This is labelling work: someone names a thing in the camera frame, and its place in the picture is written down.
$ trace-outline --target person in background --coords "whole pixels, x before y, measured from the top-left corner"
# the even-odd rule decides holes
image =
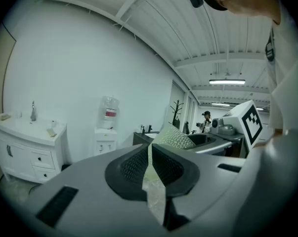
[[[205,117],[205,121],[202,123],[202,133],[208,133],[210,131],[210,128],[212,126],[212,118],[210,116],[209,111],[205,111],[205,113],[202,114]]]
[[[272,20],[272,30],[267,46],[266,61],[269,75],[270,120],[275,134],[287,129],[298,129],[298,122],[288,118],[292,106],[298,119],[298,29],[295,21],[280,0],[204,0],[217,10],[229,10],[246,16],[265,16]]]

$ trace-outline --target ceiling light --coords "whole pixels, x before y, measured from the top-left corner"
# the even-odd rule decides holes
[[[245,80],[239,79],[218,79],[218,80],[209,80],[209,84],[245,84]]]
[[[212,103],[212,105],[218,105],[218,106],[230,106],[230,105],[227,105],[227,104],[217,104],[217,103]]]

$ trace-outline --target black slot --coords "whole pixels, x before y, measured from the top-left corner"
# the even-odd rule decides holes
[[[37,214],[37,218],[48,226],[54,227],[78,191],[72,187],[63,187]]]
[[[225,170],[228,170],[228,171],[232,171],[232,172],[236,172],[236,173],[239,173],[240,170],[241,170],[241,167],[238,167],[238,166],[232,166],[232,165],[228,165],[228,164],[220,164],[218,166],[218,168],[222,168],[222,169],[225,169]]]

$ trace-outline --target ceiling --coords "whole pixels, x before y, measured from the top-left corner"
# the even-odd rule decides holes
[[[202,104],[253,99],[268,111],[264,50],[272,22],[216,11],[189,0],[57,0],[83,6],[145,41],[182,78]],[[210,79],[245,79],[223,88]]]

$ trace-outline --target faucet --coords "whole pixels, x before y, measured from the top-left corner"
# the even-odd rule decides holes
[[[36,114],[35,114],[35,102],[32,101],[32,113],[31,113],[31,121],[36,121]]]

